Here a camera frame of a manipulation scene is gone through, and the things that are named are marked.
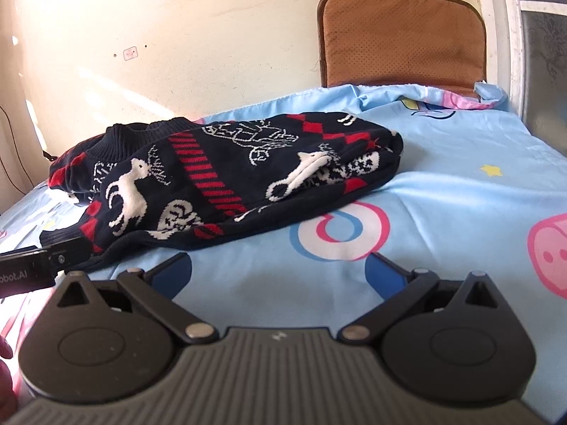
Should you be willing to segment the person's left hand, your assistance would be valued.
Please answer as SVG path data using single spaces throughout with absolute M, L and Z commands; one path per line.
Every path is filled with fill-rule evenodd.
M 0 341 L 0 420 L 5 422 L 17 412 L 18 399 L 12 388 L 12 374 L 6 360 L 13 357 L 12 348 L 4 337 Z

